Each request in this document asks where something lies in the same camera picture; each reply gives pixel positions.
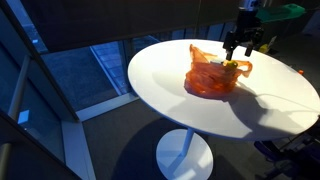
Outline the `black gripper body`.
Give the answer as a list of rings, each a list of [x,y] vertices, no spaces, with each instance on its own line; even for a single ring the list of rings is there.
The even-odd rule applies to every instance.
[[[245,44],[247,50],[252,50],[261,41],[264,30],[256,14],[257,10],[239,10],[236,28],[225,37],[223,48],[226,51],[234,51],[240,44]]]

